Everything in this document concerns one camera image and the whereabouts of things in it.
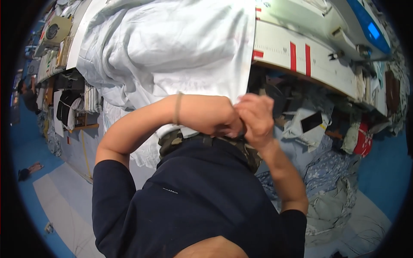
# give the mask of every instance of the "blue digital display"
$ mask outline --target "blue digital display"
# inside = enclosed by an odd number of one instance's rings
[[[370,22],[370,24],[368,25],[367,28],[371,32],[371,34],[373,35],[374,39],[377,39],[380,36],[379,31],[376,29],[376,26],[374,26],[374,24],[372,22]]]
[[[390,46],[384,38],[379,27],[374,22],[359,0],[346,0],[353,10],[366,39],[384,54],[391,54]]]

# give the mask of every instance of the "bracelet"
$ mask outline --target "bracelet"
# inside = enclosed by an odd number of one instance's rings
[[[175,113],[173,114],[172,122],[176,125],[179,125],[179,109],[180,109],[180,102],[183,93],[179,92],[178,96],[176,97],[176,104],[175,104]]]

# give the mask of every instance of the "camouflage pants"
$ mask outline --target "camouflage pants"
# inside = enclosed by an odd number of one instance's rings
[[[236,139],[231,139],[228,137],[217,138],[229,142],[230,144],[237,147],[247,158],[248,166],[251,172],[253,174],[256,173],[258,167],[262,162],[262,158],[259,155],[258,151],[256,151],[251,145],[249,145],[243,137],[239,137]],[[173,132],[167,133],[158,141],[158,144],[161,146],[161,149],[159,150],[160,159],[162,159],[169,153],[173,152],[174,150],[178,149],[181,146],[182,142],[196,139],[202,139],[204,144],[212,146],[213,138],[211,138],[209,135],[200,133],[196,136],[184,139],[182,132],[180,130],[175,130]]]

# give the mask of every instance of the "navy blue t-shirt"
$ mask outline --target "navy blue t-shirt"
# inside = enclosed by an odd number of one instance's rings
[[[92,203],[96,246],[107,258],[172,258],[216,236],[249,258],[304,256],[305,215],[278,214],[245,156],[219,139],[182,143],[138,191],[123,164],[99,162]]]

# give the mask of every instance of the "short sleeve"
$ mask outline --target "short sleeve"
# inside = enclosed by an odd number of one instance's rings
[[[107,258],[116,257],[121,246],[120,234],[135,183],[120,162],[104,160],[93,170],[92,223],[96,247]]]
[[[285,229],[287,243],[291,251],[291,257],[304,257],[307,217],[304,213],[297,210],[284,211],[280,213],[280,216]]]

